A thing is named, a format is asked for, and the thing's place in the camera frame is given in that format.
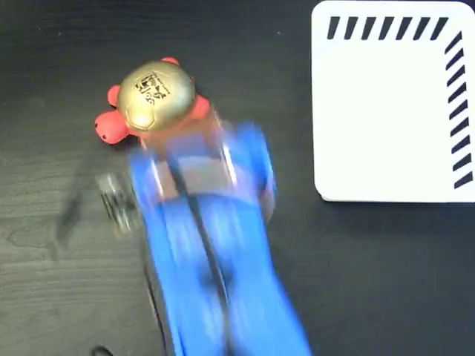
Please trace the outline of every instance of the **wooden table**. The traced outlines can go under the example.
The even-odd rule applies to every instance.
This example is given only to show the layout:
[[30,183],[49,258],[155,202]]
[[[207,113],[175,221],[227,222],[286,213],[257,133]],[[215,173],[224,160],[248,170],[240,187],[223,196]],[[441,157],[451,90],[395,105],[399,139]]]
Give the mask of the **wooden table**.
[[[280,188],[275,267],[317,353],[475,353],[475,210],[329,204],[314,189],[315,2],[39,2],[0,4],[0,355],[82,356],[97,343],[157,354],[137,241],[114,238],[89,182],[125,160],[94,133],[107,89],[163,56],[224,118],[265,130]],[[79,188],[81,219],[53,260]]]

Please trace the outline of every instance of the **black stripe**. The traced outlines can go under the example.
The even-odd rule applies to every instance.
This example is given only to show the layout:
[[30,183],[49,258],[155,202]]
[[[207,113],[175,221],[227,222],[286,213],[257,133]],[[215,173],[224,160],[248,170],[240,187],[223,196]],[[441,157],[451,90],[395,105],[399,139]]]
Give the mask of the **black stripe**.
[[465,66],[461,66],[457,72],[455,72],[452,77],[448,80],[447,82],[447,86],[451,86],[453,84],[453,82],[455,82],[458,78],[460,78],[460,76],[462,76],[463,74],[465,74]]
[[351,16],[348,18],[347,29],[344,33],[344,39],[351,39],[351,35],[353,35],[353,31],[355,30],[357,21],[358,17]]
[[468,163],[472,162],[472,155],[468,154],[467,156],[463,157],[460,161],[458,161],[455,165],[452,167],[452,171],[456,171],[464,166],[466,166]]
[[452,147],[452,154],[456,154],[467,145],[470,145],[470,135],[466,136],[462,141]]
[[460,114],[462,111],[468,108],[468,101],[464,100],[462,104],[456,107],[454,111],[452,111],[451,115],[449,116],[449,119],[452,120],[455,116]]
[[221,274],[221,267],[219,261],[216,257],[216,254],[213,249],[212,241],[206,231],[204,226],[203,218],[200,213],[200,205],[196,196],[192,196],[188,193],[186,189],[186,183],[181,174],[180,170],[177,169],[177,165],[174,163],[174,157],[168,157],[171,164],[170,173],[175,181],[177,190],[186,198],[188,206],[190,208],[191,215],[193,216],[194,223],[197,227],[198,233],[200,234],[201,243],[203,244],[206,258],[209,263],[209,269],[212,274],[212,279],[216,285],[217,295],[220,302],[221,313],[223,314],[223,348],[225,355],[234,355],[234,346],[232,342],[232,330],[231,330],[231,316],[229,313],[228,298],[226,294],[226,285],[224,283],[223,275]]
[[460,48],[459,52],[453,58],[447,63],[445,66],[445,69],[448,70],[450,67],[455,65],[459,59],[461,59],[464,56],[463,54],[463,48]]
[[463,185],[469,183],[469,182],[472,182],[474,180],[474,175],[472,174],[472,172],[469,172],[467,173],[466,175],[464,175],[462,178],[460,178],[459,180],[457,180],[455,182],[455,184],[453,185],[453,187],[455,189],[457,188],[460,188],[462,187]]
[[366,22],[364,23],[363,36],[361,36],[361,39],[368,39],[368,37],[370,36],[371,30],[373,29],[373,25],[375,21],[376,21],[376,17],[366,18]]
[[449,50],[453,48],[457,43],[459,43],[462,40],[462,31],[460,31],[457,36],[453,38],[451,43],[448,44],[447,48],[445,48],[445,54],[448,53]]
[[399,25],[398,33],[396,35],[396,40],[399,41],[402,39],[402,37],[404,37],[404,34],[406,33],[407,28],[409,27],[409,24],[412,21],[412,19],[413,19],[412,17],[402,18],[401,24]]
[[114,356],[105,346],[98,345],[91,350],[91,356]]
[[424,33],[425,28],[427,27],[429,23],[430,17],[421,17],[421,21],[419,21],[419,24],[417,25],[416,28],[416,33],[414,33],[414,40],[418,40],[421,38],[422,34]]
[[467,84],[466,83],[463,83],[462,85],[460,85],[457,90],[455,90],[452,95],[449,96],[448,98],[448,103],[450,104],[453,100],[455,100],[456,98],[458,98],[462,93],[464,93],[465,91],[467,91]]
[[379,33],[379,39],[385,39],[389,29],[391,28],[391,24],[393,23],[393,17],[385,17],[383,21],[383,25],[381,27],[381,32]]
[[180,339],[180,347],[183,352],[183,356],[186,356],[187,353],[185,349],[185,343],[183,342],[183,337],[181,336],[181,334],[178,335],[178,338]]
[[327,39],[333,39],[335,37],[336,29],[338,27],[339,22],[340,22],[339,16],[330,17],[330,26],[328,27]]
[[457,135],[461,130],[467,127],[468,127],[468,117],[466,117],[451,131],[451,137]]
[[439,37],[442,32],[445,24],[447,23],[448,17],[441,17],[436,24],[436,27],[433,29],[432,36],[430,37],[431,41],[434,41]]

